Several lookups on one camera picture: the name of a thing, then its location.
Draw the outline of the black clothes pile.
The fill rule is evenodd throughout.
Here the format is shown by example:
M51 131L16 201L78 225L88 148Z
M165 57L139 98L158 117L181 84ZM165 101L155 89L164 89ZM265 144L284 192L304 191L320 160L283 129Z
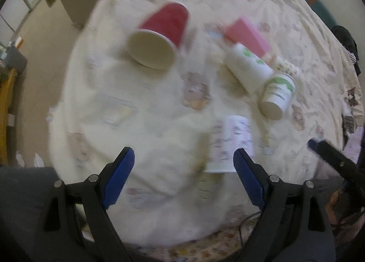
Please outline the black clothes pile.
M359 76L361 74L360 67L358 65L359 55L357 51L357 44L354 38L351 36L351 33L343 26L335 25L331 29L332 33L339 40L342 46L346 49L353 65L355 68L356 75Z

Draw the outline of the grey bin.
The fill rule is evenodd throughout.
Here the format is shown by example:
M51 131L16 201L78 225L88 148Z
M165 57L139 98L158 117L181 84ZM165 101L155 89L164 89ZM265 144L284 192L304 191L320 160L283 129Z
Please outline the grey bin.
M27 58L15 47L10 46L4 64L8 69L15 69L18 74L22 74L27 66Z

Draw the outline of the tabby cat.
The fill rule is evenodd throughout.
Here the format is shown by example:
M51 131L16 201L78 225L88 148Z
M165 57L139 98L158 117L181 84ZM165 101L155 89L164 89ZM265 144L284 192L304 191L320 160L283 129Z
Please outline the tabby cat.
M355 132L355 118L353 109L359 105L355 95L356 88L353 87L347 91L342 100L342 128L346 138Z

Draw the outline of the cream cartoon print duvet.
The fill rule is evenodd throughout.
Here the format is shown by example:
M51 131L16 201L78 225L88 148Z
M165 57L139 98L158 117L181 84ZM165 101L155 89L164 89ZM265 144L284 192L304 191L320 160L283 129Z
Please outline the cream cartoon print duvet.
M155 70L126 52L129 34L169 1L190 13L175 64ZM224 64L225 27L247 15L272 56L301 73L279 121L263 116ZM61 100L50 121L50 158L66 183L85 180L123 147L136 154L116 204L108 210L134 253L159 261L219 261L237 252L258 219L236 174L206 174L209 136L222 117L250 121L256 162L289 183L336 173L306 144L344 145L342 100L355 87L355 126L364 122L362 92L347 52L305 0L99 0L78 37Z

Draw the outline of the white Papercups green print cup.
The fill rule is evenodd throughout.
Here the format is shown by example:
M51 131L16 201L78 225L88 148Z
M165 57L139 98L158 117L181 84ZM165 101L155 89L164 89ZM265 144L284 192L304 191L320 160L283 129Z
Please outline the white Papercups green print cup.
M265 117L280 120L289 108L296 91L295 80L287 73L277 72L265 85L259 109Z

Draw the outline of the small cartoon print paper cup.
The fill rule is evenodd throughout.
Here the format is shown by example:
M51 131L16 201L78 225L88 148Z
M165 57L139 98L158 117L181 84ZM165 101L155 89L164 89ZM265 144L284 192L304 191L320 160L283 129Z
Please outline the small cartoon print paper cup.
M291 62L281 58L278 55L274 55L271 58L270 66L274 70L286 73L286 74L292 76L293 78L300 76L300 73L301 73L300 69L297 66L295 66Z

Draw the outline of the teal headboard cushion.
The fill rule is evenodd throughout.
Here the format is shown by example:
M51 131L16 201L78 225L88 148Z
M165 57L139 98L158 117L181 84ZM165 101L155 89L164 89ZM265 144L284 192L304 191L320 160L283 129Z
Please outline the teal headboard cushion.
M329 29L337 25L328 8L320 0L305 0L310 8L320 17Z

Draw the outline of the yellow wooden chair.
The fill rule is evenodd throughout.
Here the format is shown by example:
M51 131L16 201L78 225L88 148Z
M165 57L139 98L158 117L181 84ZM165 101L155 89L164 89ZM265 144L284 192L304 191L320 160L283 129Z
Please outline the yellow wooden chair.
M1 165L8 165L7 150L7 128L8 128L8 111L12 102L12 94L17 71L12 68L9 71L8 78L1 83L0 96L0 156Z

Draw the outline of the Hello Kitty paper cup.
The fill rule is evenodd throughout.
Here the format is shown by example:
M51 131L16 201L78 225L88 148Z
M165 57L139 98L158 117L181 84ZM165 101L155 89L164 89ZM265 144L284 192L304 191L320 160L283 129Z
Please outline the Hello Kitty paper cup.
M248 118L229 115L218 119L210 132L209 158L204 171L211 174L234 173L233 154L243 148L255 157Z

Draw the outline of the white cup green tree print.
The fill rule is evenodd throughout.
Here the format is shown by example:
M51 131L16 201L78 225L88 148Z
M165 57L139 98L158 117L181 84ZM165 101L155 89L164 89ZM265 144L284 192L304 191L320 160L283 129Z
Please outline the white cup green tree print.
M241 43L228 49L224 64L249 94L261 89L274 74L271 67Z

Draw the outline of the pink cup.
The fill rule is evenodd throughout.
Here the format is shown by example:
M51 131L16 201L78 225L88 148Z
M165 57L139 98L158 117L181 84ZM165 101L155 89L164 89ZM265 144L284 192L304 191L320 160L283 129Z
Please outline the pink cup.
M225 31L224 37L233 43L240 43L259 58L269 52L270 46L257 28L245 17L239 17Z

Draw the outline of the red ribbed paper cup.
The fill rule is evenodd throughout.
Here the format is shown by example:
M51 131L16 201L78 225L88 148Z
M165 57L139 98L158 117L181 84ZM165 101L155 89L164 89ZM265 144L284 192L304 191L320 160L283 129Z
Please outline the red ribbed paper cup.
M169 1L128 36L126 50L139 64L168 70L177 61L190 13L185 5Z

